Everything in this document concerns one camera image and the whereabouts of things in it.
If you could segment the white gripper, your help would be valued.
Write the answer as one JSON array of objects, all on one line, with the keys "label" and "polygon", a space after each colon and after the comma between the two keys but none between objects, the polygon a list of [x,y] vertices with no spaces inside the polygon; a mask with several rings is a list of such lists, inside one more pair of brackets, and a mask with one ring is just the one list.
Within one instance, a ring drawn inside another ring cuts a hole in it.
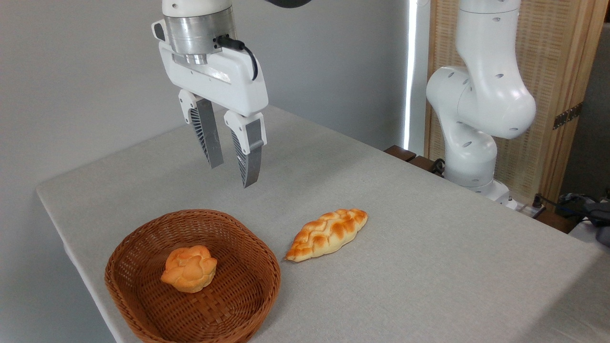
[{"label": "white gripper", "polygon": [[268,105],[261,67],[253,80],[252,59],[244,51],[221,50],[207,56],[203,65],[186,63],[164,42],[159,42],[159,52],[168,78],[182,89],[179,100],[183,117],[194,128],[211,168],[223,163],[214,102],[229,109],[224,121],[231,130],[244,188],[257,182],[262,147],[267,144],[264,117],[258,113]]}]

